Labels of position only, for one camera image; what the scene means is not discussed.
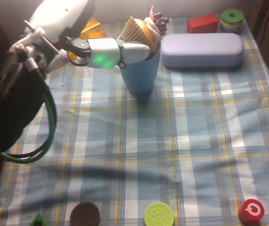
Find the wall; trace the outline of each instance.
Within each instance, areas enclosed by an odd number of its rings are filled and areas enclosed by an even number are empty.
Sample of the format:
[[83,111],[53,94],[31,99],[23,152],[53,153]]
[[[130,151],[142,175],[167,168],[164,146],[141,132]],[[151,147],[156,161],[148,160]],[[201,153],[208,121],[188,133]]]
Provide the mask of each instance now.
[[[0,0],[0,24],[11,42],[23,31],[28,20],[43,0]],[[250,0],[95,0],[94,16],[102,24],[126,22],[130,16],[144,19],[151,6],[165,17],[198,16],[221,12],[225,8],[247,9]]]

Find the plaid tablecloth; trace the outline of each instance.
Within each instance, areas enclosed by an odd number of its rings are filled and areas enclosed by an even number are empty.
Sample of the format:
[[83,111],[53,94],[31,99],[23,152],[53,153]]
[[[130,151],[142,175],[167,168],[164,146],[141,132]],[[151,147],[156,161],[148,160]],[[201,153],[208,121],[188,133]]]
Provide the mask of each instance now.
[[[186,23],[171,20],[167,33],[186,32]],[[104,28],[116,38],[123,26]],[[176,226],[230,226],[248,198],[262,202],[269,225],[269,71],[245,22],[241,37],[239,67],[160,63],[151,95],[139,100],[118,67],[52,72],[55,140],[34,164],[4,165],[0,225],[27,226],[41,213],[49,225],[69,226],[80,202],[98,206],[101,226],[143,225],[146,207],[161,201]],[[42,108],[10,151],[29,152],[47,134]]]

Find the orange translucent block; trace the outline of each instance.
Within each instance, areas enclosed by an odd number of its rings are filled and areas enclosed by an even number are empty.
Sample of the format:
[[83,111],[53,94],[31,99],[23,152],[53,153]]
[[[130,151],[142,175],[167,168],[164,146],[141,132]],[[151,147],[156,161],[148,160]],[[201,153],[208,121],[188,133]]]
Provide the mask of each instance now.
[[[88,21],[87,25],[85,28],[82,30],[80,33],[79,38],[83,40],[91,39],[91,38],[97,38],[97,37],[105,37],[105,31],[103,30],[101,24],[99,21],[97,21],[95,18],[91,17],[90,20]],[[76,59],[76,55],[73,53],[69,52],[69,57],[71,60]],[[57,68],[65,65],[66,63],[61,63],[58,65]]]

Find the checkered tablecloth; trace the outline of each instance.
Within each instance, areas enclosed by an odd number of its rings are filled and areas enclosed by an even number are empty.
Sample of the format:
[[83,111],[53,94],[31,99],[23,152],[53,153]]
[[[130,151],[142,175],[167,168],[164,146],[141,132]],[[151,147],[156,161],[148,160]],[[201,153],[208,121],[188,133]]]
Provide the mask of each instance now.
[[[171,20],[167,33],[186,32],[186,23]],[[104,28],[116,38],[123,26]],[[161,201],[175,226],[232,226],[248,198],[262,202],[269,225],[269,71],[246,22],[241,37],[239,67],[160,63],[147,98],[127,91],[118,67],[67,64],[48,75],[55,140],[34,164],[5,163],[0,225],[28,226],[41,213],[50,226],[69,226],[72,209],[93,202],[101,226],[142,226],[146,207]],[[42,108],[10,151],[29,152],[47,134]]]

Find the white logo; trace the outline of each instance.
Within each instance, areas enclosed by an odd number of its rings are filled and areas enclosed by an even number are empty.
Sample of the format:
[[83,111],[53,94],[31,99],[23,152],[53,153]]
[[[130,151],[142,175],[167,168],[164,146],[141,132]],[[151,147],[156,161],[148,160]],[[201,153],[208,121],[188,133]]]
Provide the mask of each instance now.
[[[257,208],[257,212],[252,212],[252,206]],[[253,216],[258,216],[261,213],[261,209],[260,206],[258,206],[256,203],[250,203],[248,204],[247,208],[245,209],[246,211],[248,211],[251,215]]]

